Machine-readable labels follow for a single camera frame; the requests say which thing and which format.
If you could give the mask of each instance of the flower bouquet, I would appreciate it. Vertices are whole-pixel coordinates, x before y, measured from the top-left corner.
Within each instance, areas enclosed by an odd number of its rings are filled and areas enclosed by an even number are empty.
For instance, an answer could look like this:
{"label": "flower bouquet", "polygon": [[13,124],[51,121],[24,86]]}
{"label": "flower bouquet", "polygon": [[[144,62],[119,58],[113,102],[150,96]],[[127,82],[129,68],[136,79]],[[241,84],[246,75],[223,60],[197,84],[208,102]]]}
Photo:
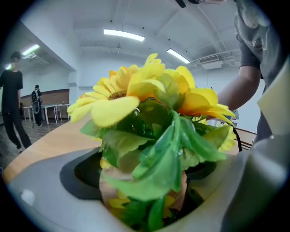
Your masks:
{"label": "flower bouquet", "polygon": [[[231,122],[227,106],[218,104],[211,88],[196,88],[183,66],[166,69],[157,54],[143,67],[111,70],[68,108],[71,122],[91,113],[83,134],[102,139],[101,177],[117,189],[110,210],[133,229],[155,231],[174,222],[172,193],[180,193],[184,171],[199,163],[224,160],[232,127],[206,125],[206,116]],[[130,172],[127,180],[104,169]]]}

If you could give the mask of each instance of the floor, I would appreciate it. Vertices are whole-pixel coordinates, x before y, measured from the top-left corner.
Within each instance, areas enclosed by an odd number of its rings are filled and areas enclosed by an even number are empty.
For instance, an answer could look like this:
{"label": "floor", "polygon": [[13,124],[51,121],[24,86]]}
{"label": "floor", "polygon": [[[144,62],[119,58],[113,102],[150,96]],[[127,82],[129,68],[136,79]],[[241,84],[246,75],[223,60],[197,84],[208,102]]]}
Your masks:
{"label": "floor", "polygon": [[[49,125],[46,124],[46,121],[43,121],[42,127],[33,126],[33,122],[27,120],[22,120],[22,125],[28,134],[31,143],[35,143],[41,137],[45,136],[49,132],[53,131],[55,128],[66,123],[67,120],[62,122],[59,120],[58,123],[55,123],[55,120],[49,120]],[[11,163],[19,155],[16,146],[9,140],[4,125],[0,126],[0,167],[5,169],[8,164]]]}

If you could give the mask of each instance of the flower center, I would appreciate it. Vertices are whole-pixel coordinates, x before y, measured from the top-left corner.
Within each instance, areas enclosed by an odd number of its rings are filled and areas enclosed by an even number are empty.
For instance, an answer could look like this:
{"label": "flower center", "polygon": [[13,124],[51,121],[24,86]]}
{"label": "flower center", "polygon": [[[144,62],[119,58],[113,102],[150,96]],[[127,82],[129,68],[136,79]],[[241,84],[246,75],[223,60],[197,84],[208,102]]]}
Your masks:
{"label": "flower center", "polygon": [[125,90],[115,92],[109,96],[109,100],[117,99],[120,97],[125,97],[127,92]]}

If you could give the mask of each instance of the black pants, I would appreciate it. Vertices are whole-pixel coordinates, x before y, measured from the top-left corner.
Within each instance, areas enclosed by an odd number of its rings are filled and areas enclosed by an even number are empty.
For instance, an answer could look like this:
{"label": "black pants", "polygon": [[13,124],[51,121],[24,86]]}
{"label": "black pants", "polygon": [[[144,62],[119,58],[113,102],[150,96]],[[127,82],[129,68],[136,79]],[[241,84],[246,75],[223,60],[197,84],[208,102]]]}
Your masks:
{"label": "black pants", "polygon": [[3,113],[3,122],[9,139],[18,149],[21,148],[21,143],[15,134],[13,124],[18,131],[23,146],[28,148],[31,145],[30,139],[22,126],[19,109],[11,111],[10,113]]}
{"label": "black pants", "polygon": [[38,126],[41,125],[41,120],[42,120],[42,114],[41,114],[41,104],[39,103],[39,108],[37,107],[37,110],[39,109],[37,114],[34,114],[35,117],[35,121],[37,123]]}

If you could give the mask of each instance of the black shirt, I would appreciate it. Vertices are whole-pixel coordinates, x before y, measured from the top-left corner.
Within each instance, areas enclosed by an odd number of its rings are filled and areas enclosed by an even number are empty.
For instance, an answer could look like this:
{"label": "black shirt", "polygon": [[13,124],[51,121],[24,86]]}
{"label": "black shirt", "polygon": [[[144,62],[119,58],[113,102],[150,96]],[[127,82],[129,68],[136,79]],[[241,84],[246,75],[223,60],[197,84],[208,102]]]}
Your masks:
{"label": "black shirt", "polygon": [[[265,81],[265,92],[287,57],[283,52],[279,35],[263,11],[248,0],[237,0],[235,27],[242,52],[241,66],[252,66],[261,71],[261,78]],[[270,135],[270,127],[261,113],[257,141]]]}
{"label": "black shirt", "polygon": [[18,110],[18,90],[23,88],[22,73],[4,70],[0,77],[0,87],[3,87],[2,112]]}

